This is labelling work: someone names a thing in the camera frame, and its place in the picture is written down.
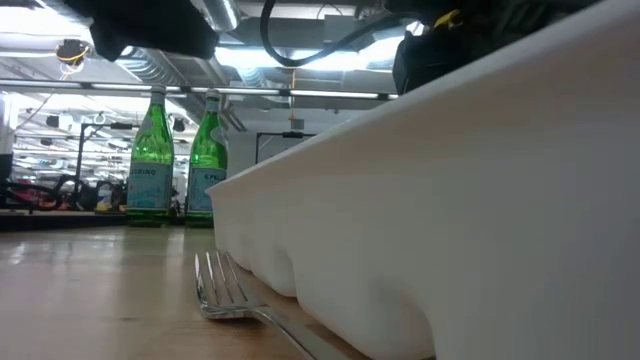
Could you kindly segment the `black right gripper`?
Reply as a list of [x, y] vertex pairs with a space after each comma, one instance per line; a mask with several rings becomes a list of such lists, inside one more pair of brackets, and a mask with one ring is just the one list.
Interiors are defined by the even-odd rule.
[[600, 0], [398, 0], [392, 13], [410, 12], [424, 25], [406, 32], [396, 50], [396, 92], [408, 93]]

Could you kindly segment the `black yellow ceiling device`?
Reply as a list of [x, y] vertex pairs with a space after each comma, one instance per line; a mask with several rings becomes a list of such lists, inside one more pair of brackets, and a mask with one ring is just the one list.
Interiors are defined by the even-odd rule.
[[55, 56], [68, 66], [80, 66], [91, 51], [91, 45], [78, 39], [64, 39], [56, 46]]

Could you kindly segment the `green glass water bottle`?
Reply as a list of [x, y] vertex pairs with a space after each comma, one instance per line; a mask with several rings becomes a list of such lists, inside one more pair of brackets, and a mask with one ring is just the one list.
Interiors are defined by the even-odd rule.
[[220, 102], [217, 90], [207, 91], [205, 112], [192, 143], [186, 201], [189, 227], [214, 225], [213, 205], [207, 190], [227, 177], [228, 141], [220, 120]]
[[150, 104], [131, 149], [126, 217], [133, 227], [162, 227], [168, 223], [174, 145], [165, 97], [165, 86], [151, 87]]

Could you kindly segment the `grey ceiling rail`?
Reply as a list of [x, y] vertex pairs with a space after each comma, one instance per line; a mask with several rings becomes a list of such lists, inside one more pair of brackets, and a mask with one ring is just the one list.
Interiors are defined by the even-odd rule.
[[[147, 84], [125, 84], [125, 83], [94, 83], [84, 81], [56, 81], [56, 80], [29, 80], [29, 79], [8, 79], [0, 78], [0, 89], [27, 92], [60, 92], [69, 94], [82, 94], [88, 92], [109, 92], [118, 94], [143, 94], [149, 93], [152, 89]], [[218, 86], [215, 90], [224, 95], [243, 96], [273, 96], [273, 97], [313, 97], [313, 98], [337, 98], [355, 100], [376, 100], [389, 101], [398, 98], [397, 94], [376, 93], [376, 92], [349, 92], [349, 91], [327, 91], [308, 89], [286, 89], [286, 88], [249, 88], [249, 87], [229, 87]]]

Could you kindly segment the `black metal stand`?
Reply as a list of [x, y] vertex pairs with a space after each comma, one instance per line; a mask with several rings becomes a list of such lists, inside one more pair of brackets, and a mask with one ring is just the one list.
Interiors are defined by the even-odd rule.
[[[101, 130], [104, 127], [105, 127], [105, 124], [95, 124], [95, 123], [82, 123], [81, 124], [80, 133], [79, 133], [79, 140], [78, 140], [76, 171], [75, 171], [75, 175], [73, 176], [73, 178], [74, 178], [73, 193], [74, 194], [78, 194], [79, 193], [79, 189], [80, 189], [84, 145], [85, 145], [85, 142], [88, 139], [88, 137], [85, 135], [85, 131], [88, 128], [95, 128], [96, 130]], [[108, 127], [110, 129], [112, 129], [112, 130], [132, 130], [134, 128], [138, 128], [138, 125], [123, 123], [123, 122], [114, 122], [114, 123], [108, 124]]]

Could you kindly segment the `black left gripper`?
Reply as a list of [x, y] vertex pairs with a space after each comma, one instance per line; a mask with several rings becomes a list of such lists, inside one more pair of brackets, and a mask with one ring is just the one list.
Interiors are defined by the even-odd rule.
[[213, 56], [219, 35], [190, 0], [63, 0], [92, 20], [96, 52], [113, 62], [128, 46], [201, 59]]

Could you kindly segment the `silver ventilation duct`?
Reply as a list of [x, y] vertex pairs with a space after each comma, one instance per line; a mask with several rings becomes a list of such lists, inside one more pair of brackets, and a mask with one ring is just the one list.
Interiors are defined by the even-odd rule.
[[190, 1], [216, 32], [230, 32], [240, 24], [241, 15], [234, 0]]
[[229, 84], [228, 76], [215, 58], [205, 60], [127, 47], [115, 63], [144, 83], [203, 87]]

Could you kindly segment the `white plastic cutlery tray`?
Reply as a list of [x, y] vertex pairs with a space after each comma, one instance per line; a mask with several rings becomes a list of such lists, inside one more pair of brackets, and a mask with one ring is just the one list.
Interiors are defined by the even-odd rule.
[[640, 360], [640, 0], [602, 0], [209, 191], [374, 359]]

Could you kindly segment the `silver fork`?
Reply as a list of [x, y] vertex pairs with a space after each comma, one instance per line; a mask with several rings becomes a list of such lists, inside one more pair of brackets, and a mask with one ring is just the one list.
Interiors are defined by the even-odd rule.
[[205, 319], [253, 319], [274, 329], [306, 360], [351, 360], [301, 322], [276, 311], [255, 295], [228, 253], [196, 252], [194, 275], [199, 311]]

